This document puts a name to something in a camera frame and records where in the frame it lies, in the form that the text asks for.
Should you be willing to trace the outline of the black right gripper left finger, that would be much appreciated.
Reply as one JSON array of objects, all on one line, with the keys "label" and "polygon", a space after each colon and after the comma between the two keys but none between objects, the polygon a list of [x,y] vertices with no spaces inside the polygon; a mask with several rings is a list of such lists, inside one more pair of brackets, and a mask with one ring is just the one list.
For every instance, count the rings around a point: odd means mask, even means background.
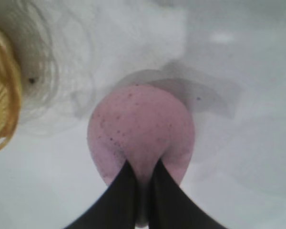
[{"label": "black right gripper left finger", "polygon": [[137,217],[137,181],[126,161],[103,195],[68,229],[133,229]]}]

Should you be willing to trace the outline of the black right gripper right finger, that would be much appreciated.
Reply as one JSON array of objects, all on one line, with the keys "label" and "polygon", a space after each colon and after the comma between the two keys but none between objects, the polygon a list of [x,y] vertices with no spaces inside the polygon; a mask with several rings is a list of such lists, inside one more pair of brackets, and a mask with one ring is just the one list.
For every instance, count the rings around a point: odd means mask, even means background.
[{"label": "black right gripper right finger", "polygon": [[224,229],[181,190],[159,160],[150,185],[150,229]]}]

